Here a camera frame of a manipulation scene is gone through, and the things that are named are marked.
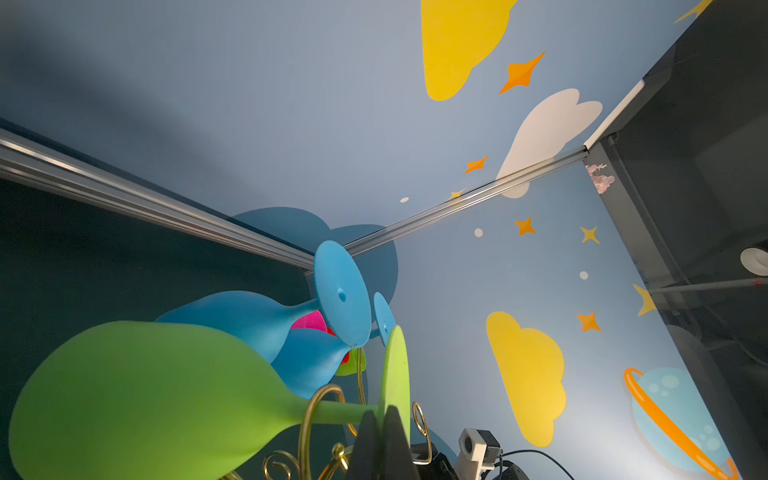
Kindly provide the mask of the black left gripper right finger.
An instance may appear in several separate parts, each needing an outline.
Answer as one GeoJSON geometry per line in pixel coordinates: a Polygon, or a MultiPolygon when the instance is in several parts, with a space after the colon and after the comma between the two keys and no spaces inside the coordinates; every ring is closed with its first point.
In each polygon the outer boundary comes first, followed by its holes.
{"type": "Polygon", "coordinates": [[[381,478],[384,480],[419,480],[413,464],[410,443],[406,439],[398,409],[386,409],[381,433],[381,478]]]}

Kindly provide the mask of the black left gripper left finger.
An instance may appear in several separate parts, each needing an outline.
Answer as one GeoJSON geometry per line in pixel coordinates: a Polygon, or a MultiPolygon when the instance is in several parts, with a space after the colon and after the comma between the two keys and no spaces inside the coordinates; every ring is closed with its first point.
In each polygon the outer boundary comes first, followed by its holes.
{"type": "Polygon", "coordinates": [[[376,480],[381,477],[383,441],[373,412],[366,412],[359,425],[346,472],[346,480],[376,480]]]}

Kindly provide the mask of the green wine glass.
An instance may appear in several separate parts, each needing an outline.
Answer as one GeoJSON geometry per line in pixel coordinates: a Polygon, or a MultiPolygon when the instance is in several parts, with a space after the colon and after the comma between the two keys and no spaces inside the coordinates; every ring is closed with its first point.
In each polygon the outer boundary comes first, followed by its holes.
{"type": "Polygon", "coordinates": [[[312,406],[228,333],[117,321],[76,335],[37,367],[12,411],[9,453],[24,479],[218,479],[306,418],[360,424],[409,404],[400,328],[378,405],[312,406]]]}
{"type": "Polygon", "coordinates": [[[367,357],[363,348],[350,350],[342,359],[335,375],[337,377],[348,377],[356,375],[358,372],[365,372],[367,369],[367,357]]]}

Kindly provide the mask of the pink wine glass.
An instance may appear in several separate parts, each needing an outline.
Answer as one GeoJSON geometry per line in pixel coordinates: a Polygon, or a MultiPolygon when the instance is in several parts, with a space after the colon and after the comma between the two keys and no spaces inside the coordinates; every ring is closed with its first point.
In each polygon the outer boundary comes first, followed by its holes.
{"type": "Polygon", "coordinates": [[[291,329],[309,329],[317,330],[323,333],[328,332],[326,321],[320,311],[311,312],[293,323],[291,329]]]}

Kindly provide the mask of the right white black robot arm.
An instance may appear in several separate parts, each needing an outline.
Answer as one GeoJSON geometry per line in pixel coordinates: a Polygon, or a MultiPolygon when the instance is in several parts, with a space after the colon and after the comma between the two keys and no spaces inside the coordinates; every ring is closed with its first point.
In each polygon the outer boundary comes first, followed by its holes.
{"type": "MultiPolygon", "coordinates": [[[[437,447],[431,443],[432,460],[429,464],[417,465],[417,471],[421,479],[425,480],[459,480],[453,466],[448,458],[438,451],[437,447]]],[[[528,476],[511,461],[502,462],[501,472],[495,476],[495,479],[501,480],[528,480],[528,476]]]]}

